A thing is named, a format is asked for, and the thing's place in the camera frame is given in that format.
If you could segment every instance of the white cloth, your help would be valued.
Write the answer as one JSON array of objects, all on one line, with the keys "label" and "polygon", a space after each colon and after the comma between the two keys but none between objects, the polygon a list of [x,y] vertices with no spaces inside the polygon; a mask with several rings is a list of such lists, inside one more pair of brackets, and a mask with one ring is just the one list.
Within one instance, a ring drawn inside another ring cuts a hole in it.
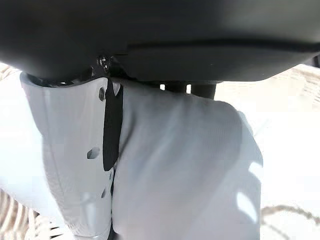
[{"label": "white cloth", "polygon": [[[259,239],[261,153],[227,103],[122,81],[113,228],[123,240]],[[61,221],[19,75],[0,82],[0,188]]]}]

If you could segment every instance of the screw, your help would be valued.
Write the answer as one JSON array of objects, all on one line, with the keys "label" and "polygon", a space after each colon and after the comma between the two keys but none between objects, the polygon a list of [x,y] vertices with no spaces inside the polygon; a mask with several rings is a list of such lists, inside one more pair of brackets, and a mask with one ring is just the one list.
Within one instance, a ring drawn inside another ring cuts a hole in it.
[{"label": "screw", "polygon": [[106,57],[104,55],[101,55],[101,56],[98,57],[98,63],[103,68],[103,70],[105,72],[108,72],[108,70],[110,68],[110,64],[111,64],[110,58],[108,58],[108,57]]},{"label": "screw", "polygon": [[101,101],[105,100],[105,89],[103,87],[99,89],[99,99]]}]

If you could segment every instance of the black plastic cover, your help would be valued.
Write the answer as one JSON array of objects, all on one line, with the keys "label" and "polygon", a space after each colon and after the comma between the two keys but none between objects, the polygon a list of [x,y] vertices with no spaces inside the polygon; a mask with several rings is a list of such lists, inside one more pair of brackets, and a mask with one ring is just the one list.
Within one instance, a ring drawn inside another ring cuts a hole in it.
[{"label": "black plastic cover", "polygon": [[73,78],[98,55],[139,81],[257,81],[320,52],[319,0],[2,0],[0,60]]}]

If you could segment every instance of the white fabric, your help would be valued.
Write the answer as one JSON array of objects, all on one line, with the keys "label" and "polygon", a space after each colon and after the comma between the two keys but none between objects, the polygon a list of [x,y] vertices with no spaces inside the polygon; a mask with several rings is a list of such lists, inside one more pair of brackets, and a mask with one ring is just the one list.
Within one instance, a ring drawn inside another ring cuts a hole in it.
[{"label": "white fabric", "polygon": [[[123,240],[259,239],[261,153],[230,105],[122,81],[113,228]],[[19,75],[0,82],[0,188],[61,220]]]}]

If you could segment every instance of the white plastic panel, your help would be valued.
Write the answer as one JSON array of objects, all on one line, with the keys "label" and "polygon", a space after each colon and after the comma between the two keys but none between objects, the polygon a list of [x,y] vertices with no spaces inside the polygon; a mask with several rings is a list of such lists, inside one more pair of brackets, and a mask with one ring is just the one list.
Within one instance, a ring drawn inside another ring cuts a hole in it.
[{"label": "white plastic panel", "polygon": [[37,86],[23,77],[21,83],[42,135],[46,178],[65,223],[77,236],[105,235],[111,227],[113,169],[103,168],[106,101],[99,91],[107,89],[108,80],[61,88]]}]

